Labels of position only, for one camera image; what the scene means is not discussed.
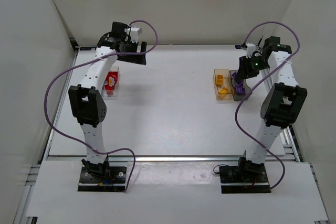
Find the red round flower lego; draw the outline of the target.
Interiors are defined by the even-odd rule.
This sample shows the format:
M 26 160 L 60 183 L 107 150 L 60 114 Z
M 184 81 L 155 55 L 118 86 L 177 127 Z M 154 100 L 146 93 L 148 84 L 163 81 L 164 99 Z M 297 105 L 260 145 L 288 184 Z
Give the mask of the red round flower lego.
M 117 82 L 118 82 L 117 76 L 115 75 L 107 76 L 106 84 L 104 85 L 105 90 L 107 91 L 114 90 Z

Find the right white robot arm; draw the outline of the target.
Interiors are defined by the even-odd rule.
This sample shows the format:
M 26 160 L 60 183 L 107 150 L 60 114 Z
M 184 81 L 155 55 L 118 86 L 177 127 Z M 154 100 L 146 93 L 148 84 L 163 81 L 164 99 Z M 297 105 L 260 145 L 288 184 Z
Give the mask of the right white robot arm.
M 261 70 L 275 71 L 268 77 L 272 87 L 260 109 L 257 141 L 238 161 L 238 171 L 244 176 L 256 177 L 262 172 L 267 151 L 283 129 L 295 123 L 307 97 L 307 89 L 300 87 L 295 79 L 288 59 L 291 53 L 291 47 L 281 44 L 280 37 L 271 36 L 265 40 L 261 51 L 252 44 L 247 45 L 246 55 L 239 59 L 235 81 L 256 77 Z

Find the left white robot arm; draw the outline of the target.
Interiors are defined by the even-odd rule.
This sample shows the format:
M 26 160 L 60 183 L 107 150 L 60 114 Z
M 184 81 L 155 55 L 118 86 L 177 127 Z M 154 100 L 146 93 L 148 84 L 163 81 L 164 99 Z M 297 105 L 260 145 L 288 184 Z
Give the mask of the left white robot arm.
M 112 65 L 119 56 L 127 61 L 145 64 L 146 43 L 139 43 L 140 27 L 113 22 L 109 33 L 104 34 L 96 47 L 95 62 L 90 64 L 83 79 L 68 90 L 73 116 L 77 119 L 85 138 L 87 157 L 82 160 L 88 173 L 100 181 L 108 179 L 109 163 L 106 154 L 102 122 L 106 117 L 107 106 L 101 91 Z

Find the yellow rounded lego brick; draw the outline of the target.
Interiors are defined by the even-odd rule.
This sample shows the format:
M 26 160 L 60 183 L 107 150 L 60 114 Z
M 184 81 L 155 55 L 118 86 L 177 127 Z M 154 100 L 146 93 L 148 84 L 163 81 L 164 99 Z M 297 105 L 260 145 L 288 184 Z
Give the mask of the yellow rounded lego brick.
M 223 84 L 223 75 L 217 74 L 215 77 L 215 84 L 221 86 Z

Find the purple round lego piece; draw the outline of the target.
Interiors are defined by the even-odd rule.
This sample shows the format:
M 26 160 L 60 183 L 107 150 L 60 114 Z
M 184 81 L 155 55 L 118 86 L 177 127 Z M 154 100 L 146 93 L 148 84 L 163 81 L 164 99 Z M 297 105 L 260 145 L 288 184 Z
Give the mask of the purple round lego piece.
M 245 95 L 246 94 L 246 89 L 244 88 L 244 84 L 243 83 L 238 84 L 235 87 L 235 90 L 236 90 L 236 94 L 237 95 Z

